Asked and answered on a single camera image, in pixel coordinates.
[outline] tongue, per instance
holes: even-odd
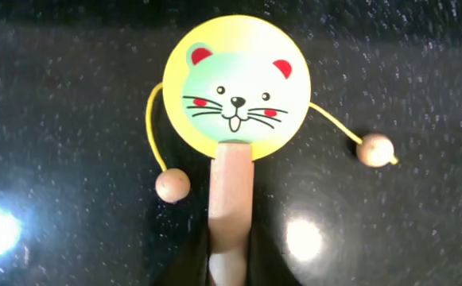
[[[241,125],[241,119],[239,117],[234,116],[233,118],[229,119],[229,128],[231,128],[232,132],[236,132]]]

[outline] wooden ball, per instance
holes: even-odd
[[[394,160],[394,146],[382,134],[368,134],[356,147],[356,155],[366,166],[379,168]]]
[[[160,199],[167,203],[175,203],[188,195],[190,180],[183,171],[172,168],[158,176],[155,188]]]

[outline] black nose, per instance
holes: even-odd
[[[240,98],[240,97],[233,97],[231,99],[232,105],[235,106],[236,108],[240,108],[241,106],[244,106],[245,102],[247,101],[244,98]]]

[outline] hand drum toy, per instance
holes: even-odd
[[[255,17],[218,17],[195,27],[172,51],[163,83],[146,107],[146,131],[162,174],[156,189],[174,203],[189,191],[188,177],[167,169],[153,139],[151,110],[163,88],[174,129],[213,158],[209,186],[209,272],[216,285],[244,285],[252,214],[253,161],[280,149],[298,131],[309,107],[358,145],[371,167],[396,164],[393,145],[380,135],[363,140],[310,102],[305,58],[280,29]]]

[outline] cartoon animal face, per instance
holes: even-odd
[[[243,52],[214,53],[205,44],[187,53],[190,67],[183,86],[188,120],[212,140],[254,143],[297,128],[297,100],[289,92],[288,60]]]

